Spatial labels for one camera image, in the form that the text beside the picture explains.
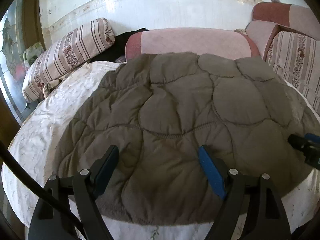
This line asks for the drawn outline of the olive quilted hooded coat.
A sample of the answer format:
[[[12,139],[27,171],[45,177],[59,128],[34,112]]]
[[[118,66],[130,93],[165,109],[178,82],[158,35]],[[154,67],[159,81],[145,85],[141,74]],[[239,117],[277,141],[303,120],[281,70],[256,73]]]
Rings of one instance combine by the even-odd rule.
[[[221,199],[200,167],[200,146],[242,174],[269,174],[284,196],[311,172],[287,141],[306,133],[319,133],[316,115],[259,57],[144,54],[104,75],[64,131],[53,171],[73,176],[116,145],[119,164],[97,201],[103,216],[205,223]]]

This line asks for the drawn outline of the white patterned bed quilt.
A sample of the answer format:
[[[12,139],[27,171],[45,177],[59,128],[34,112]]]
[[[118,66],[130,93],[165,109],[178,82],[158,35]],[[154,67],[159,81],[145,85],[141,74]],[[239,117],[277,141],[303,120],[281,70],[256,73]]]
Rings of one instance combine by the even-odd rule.
[[[41,186],[52,174],[49,167],[57,144],[84,101],[97,89],[102,77],[118,63],[86,63],[51,92],[27,117],[8,148],[24,170]],[[319,201],[319,171],[282,198],[290,228],[295,230],[313,217]],[[141,226],[104,217],[114,239],[204,239],[209,223],[184,226]]]

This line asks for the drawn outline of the striped floral cushion right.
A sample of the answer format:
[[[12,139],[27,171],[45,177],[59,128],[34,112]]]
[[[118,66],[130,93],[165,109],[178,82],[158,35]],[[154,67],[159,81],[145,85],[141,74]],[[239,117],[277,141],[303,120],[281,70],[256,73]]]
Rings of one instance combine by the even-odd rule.
[[[281,31],[274,37],[266,59],[273,71],[302,93],[319,113],[319,41]]]

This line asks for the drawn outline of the pink cushion corner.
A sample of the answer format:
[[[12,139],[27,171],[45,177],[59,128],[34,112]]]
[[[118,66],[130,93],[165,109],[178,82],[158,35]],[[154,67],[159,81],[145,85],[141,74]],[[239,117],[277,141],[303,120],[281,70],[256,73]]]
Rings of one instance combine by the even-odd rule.
[[[253,20],[246,27],[246,33],[257,46],[260,56],[266,61],[267,52],[281,26],[267,21]]]

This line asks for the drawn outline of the pink red cushion upper right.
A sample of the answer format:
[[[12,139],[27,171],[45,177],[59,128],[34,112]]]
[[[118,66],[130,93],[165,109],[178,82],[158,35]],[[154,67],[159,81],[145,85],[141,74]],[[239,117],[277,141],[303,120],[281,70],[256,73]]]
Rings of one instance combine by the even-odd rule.
[[[253,20],[273,22],[319,40],[319,21],[311,9],[285,3],[258,3]]]

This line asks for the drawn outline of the striped floral pillow left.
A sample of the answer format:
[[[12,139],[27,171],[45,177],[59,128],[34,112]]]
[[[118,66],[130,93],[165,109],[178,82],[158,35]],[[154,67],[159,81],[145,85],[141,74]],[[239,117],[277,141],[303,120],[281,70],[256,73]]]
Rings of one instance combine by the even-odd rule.
[[[97,18],[69,32],[52,44],[30,66],[23,81],[26,102],[38,100],[43,88],[114,44],[108,20]]]

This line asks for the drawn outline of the pink bolster cushion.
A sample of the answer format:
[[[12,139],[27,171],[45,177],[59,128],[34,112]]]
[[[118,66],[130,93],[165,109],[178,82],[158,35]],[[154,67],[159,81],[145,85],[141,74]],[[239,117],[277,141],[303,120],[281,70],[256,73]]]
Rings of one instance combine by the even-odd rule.
[[[213,54],[235,60],[259,56],[259,50],[248,35],[239,31],[209,28],[171,28],[142,31],[127,41],[127,60],[142,54],[192,52]]]

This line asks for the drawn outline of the black garment behind bolster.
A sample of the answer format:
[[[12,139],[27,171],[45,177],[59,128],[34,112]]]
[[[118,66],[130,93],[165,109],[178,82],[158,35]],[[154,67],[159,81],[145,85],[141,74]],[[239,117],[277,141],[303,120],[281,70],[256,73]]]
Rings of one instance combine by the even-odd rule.
[[[129,32],[122,33],[118,36],[115,36],[114,44],[110,46],[110,48],[106,49],[102,53],[90,59],[90,62],[96,62],[96,61],[115,62],[118,58],[125,55],[125,46],[129,38],[135,33],[140,33],[143,31],[148,31],[148,29],[141,28],[136,31],[129,31]]]

